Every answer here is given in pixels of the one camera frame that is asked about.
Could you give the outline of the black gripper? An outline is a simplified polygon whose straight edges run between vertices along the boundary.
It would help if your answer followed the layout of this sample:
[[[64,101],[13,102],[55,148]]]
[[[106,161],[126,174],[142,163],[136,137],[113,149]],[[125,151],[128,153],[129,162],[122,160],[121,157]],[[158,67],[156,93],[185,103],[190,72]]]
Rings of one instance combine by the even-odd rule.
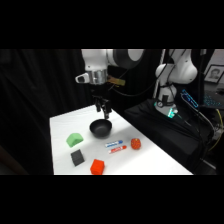
[[[92,85],[91,93],[93,96],[93,102],[96,105],[97,112],[101,112],[101,106],[105,104],[106,106],[110,105],[109,100],[109,91],[108,85]],[[110,110],[107,107],[104,107],[104,118],[109,119]]]

